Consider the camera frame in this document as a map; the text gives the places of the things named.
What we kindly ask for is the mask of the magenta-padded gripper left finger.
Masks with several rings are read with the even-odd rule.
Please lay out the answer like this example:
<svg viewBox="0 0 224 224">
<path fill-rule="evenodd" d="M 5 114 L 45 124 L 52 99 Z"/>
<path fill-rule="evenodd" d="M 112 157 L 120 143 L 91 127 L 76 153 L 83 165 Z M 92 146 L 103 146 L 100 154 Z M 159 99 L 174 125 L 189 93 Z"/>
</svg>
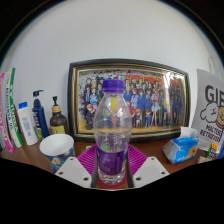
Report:
<svg viewBox="0 0 224 224">
<path fill-rule="evenodd" d="M 97 185 L 96 146 L 89 147 L 78 157 L 69 157 L 55 175 L 84 188 L 95 188 Z"/>
</svg>

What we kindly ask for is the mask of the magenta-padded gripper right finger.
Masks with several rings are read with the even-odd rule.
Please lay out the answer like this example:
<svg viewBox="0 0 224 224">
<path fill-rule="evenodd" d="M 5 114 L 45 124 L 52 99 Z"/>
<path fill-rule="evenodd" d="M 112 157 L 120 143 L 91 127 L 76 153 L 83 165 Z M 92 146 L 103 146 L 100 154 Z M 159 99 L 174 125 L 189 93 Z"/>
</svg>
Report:
<svg viewBox="0 0 224 224">
<path fill-rule="evenodd" d="M 134 146 L 128 147 L 127 183 L 129 188 L 140 188 L 169 175 L 155 156 L 147 157 Z"/>
</svg>

